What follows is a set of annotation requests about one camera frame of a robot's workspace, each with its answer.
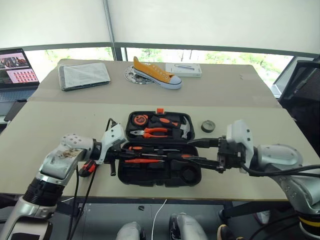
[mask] black chair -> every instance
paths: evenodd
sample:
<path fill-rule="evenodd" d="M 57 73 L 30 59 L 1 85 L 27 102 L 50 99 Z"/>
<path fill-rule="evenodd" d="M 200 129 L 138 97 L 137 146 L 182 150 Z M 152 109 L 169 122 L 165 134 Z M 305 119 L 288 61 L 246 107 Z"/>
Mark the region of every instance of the black chair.
<path fill-rule="evenodd" d="M 320 63 L 298 60 L 278 101 L 320 156 Z"/>

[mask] tool kit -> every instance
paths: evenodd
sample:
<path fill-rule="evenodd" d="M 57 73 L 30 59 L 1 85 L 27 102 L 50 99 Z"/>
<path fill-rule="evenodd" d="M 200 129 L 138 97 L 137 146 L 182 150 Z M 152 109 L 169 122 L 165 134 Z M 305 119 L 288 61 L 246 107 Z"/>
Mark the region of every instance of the tool kit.
<path fill-rule="evenodd" d="M 178 112 L 134 111 L 125 129 L 123 149 L 139 154 L 138 158 L 119 160 L 118 177 L 125 184 L 146 187 L 194 186 L 201 180 L 201 168 L 183 158 L 198 156 L 187 142 L 195 138 L 188 114 Z"/>

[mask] laptop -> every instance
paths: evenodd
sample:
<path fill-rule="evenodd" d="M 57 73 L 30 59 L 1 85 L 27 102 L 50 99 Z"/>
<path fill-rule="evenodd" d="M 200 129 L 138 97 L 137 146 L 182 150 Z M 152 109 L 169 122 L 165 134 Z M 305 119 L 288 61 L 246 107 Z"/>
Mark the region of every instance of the laptop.
<path fill-rule="evenodd" d="M 5 116 L 17 100 L 28 99 L 39 80 L 22 48 L 0 50 L 0 116 Z"/>

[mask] pliers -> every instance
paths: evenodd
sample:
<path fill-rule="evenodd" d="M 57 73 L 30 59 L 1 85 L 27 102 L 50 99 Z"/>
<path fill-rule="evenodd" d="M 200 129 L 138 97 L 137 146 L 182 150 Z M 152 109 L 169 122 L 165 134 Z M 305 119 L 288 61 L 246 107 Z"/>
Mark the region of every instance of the pliers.
<path fill-rule="evenodd" d="M 155 127 L 155 128 L 145 128 L 144 130 L 136 130 L 131 131 L 130 133 L 133 135 L 142 135 L 145 139 L 149 138 L 167 138 L 168 135 L 152 135 L 151 133 L 167 133 L 169 130 L 168 128 L 164 127 Z"/>

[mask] white box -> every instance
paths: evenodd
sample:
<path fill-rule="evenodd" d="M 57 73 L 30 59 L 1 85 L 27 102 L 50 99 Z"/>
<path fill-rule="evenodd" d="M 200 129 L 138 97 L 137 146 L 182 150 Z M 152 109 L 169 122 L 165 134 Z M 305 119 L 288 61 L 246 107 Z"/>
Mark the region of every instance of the white box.
<path fill-rule="evenodd" d="M 178 77 L 201 77 L 202 71 L 199 64 L 195 63 L 166 63 L 165 71 Z"/>

